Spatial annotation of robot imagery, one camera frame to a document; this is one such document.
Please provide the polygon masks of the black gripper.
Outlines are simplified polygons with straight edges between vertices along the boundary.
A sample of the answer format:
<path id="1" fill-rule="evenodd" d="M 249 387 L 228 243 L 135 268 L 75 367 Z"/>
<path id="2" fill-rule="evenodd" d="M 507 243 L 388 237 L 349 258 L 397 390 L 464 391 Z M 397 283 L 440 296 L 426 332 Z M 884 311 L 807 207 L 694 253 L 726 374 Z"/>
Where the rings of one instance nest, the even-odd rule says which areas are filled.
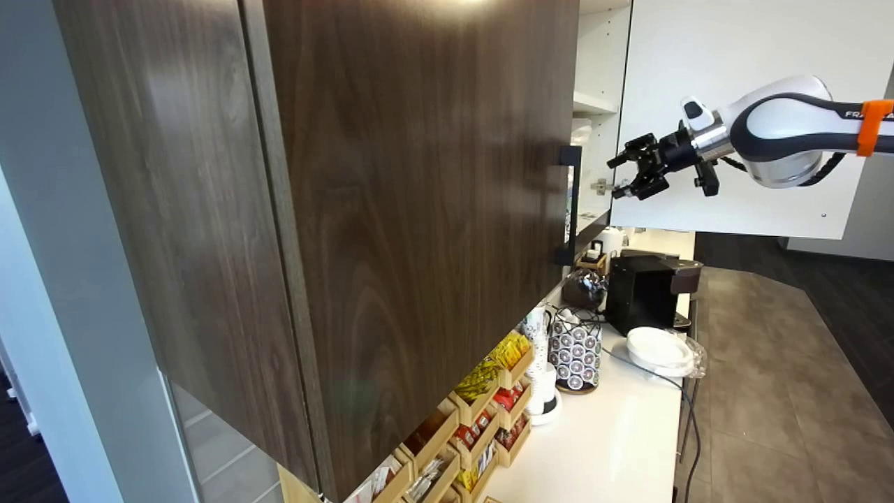
<path id="1" fill-rule="evenodd" d="M 623 146 L 622 153 L 610 160 L 610 169 L 622 169 L 627 162 L 635 162 L 641 173 L 629 181 L 613 190 L 615 200 L 635 197 L 641 202 L 669 190 L 669 173 L 694 169 L 696 172 L 696 187 L 704 197 L 719 194 L 719 177 L 715 169 L 696 153 L 690 146 L 690 135 L 686 128 L 666 135 L 656 141 L 654 135 L 641 135 Z"/>

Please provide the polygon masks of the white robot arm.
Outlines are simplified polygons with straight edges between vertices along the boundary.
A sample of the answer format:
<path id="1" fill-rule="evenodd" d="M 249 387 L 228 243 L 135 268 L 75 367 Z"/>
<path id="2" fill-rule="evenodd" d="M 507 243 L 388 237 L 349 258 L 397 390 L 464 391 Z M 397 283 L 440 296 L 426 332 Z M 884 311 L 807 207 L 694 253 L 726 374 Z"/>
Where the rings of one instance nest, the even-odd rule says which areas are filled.
<path id="1" fill-rule="evenodd" d="M 669 190 L 669 177 L 686 169 L 696 172 L 704 197 L 715 197 L 719 162 L 763 187 L 813 187 L 848 153 L 894 153 L 894 100 L 834 100 L 817 75 L 772 82 L 721 110 L 687 98 L 683 112 L 670 135 L 641 135 L 610 160 L 610 169 L 638 166 L 635 180 L 613 190 L 615 200 L 647 202 Z"/>

